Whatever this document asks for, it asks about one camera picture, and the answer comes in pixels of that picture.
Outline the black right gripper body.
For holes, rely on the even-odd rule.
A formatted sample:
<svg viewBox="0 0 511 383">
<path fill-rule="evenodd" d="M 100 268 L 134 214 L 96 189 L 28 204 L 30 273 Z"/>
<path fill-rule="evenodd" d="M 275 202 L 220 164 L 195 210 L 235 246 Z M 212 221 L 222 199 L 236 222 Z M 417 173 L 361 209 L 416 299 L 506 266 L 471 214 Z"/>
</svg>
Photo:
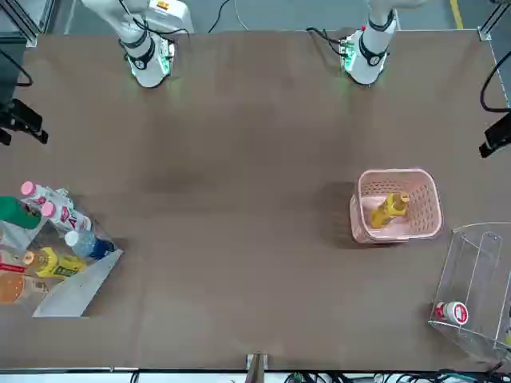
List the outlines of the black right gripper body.
<svg viewBox="0 0 511 383">
<path fill-rule="evenodd" d="M 17 121 L 13 114 L 17 102 L 17 100 L 11 100 L 1 103 L 1 128 L 17 128 Z"/>
</svg>

